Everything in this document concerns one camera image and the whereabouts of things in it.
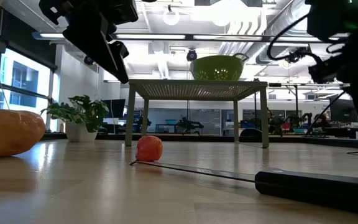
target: mesh tabletop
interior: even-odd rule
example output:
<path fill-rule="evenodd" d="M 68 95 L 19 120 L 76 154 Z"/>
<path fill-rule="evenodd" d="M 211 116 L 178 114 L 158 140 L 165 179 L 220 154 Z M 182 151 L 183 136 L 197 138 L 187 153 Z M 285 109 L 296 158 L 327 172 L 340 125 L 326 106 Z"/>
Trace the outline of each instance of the mesh tabletop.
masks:
<path fill-rule="evenodd" d="M 231 101 L 244 99 L 266 82 L 204 80 L 130 80 L 138 94 L 150 100 Z"/>

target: security camera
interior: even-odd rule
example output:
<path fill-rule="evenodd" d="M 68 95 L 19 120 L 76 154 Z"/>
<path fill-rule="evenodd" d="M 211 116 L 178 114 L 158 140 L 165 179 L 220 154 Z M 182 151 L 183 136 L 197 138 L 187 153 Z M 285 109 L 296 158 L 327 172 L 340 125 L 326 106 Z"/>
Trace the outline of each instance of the security camera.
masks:
<path fill-rule="evenodd" d="M 190 49 L 187 53 L 187 61 L 192 62 L 197 59 L 197 53 L 195 49 Z"/>
<path fill-rule="evenodd" d="M 84 63 L 86 65 L 93 65 L 94 64 L 94 60 L 92 60 L 92 58 L 88 57 L 88 56 L 85 56 L 84 58 Z"/>

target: potted plant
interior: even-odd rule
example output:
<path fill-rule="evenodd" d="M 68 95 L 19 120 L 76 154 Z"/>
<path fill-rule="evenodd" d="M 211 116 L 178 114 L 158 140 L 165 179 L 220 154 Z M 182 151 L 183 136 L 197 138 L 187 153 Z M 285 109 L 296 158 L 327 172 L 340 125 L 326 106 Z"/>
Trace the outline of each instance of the potted plant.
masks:
<path fill-rule="evenodd" d="M 93 142 L 103 124 L 103 118 L 109 112 L 106 104 L 100 100 L 91 101 L 89 96 L 74 96 L 67 103 L 53 103 L 46 111 L 52 119 L 66 122 L 66 134 L 70 142 Z"/>

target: computer monitor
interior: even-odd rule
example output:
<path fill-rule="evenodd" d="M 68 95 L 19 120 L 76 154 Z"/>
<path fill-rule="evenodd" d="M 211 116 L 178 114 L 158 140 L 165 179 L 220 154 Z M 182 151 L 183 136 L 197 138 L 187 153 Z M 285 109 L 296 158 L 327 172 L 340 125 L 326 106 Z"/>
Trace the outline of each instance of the computer monitor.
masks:
<path fill-rule="evenodd" d="M 105 118 L 121 118 L 124 116 L 125 99 L 121 100 L 102 100 L 103 103 L 107 104 L 109 113 Z"/>
<path fill-rule="evenodd" d="M 336 96 L 329 99 L 330 102 L 335 99 Z M 331 105 L 331 121 L 339 122 L 358 122 L 357 112 L 354 108 L 353 101 L 351 100 L 336 100 Z"/>

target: white plant pot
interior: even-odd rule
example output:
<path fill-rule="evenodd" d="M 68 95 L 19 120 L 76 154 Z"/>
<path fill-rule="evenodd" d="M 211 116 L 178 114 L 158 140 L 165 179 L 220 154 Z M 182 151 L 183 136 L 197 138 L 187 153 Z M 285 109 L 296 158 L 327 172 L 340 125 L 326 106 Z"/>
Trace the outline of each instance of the white plant pot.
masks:
<path fill-rule="evenodd" d="M 70 142 L 93 142 L 97 134 L 98 132 L 89 133 L 83 124 L 66 123 L 66 135 Z"/>

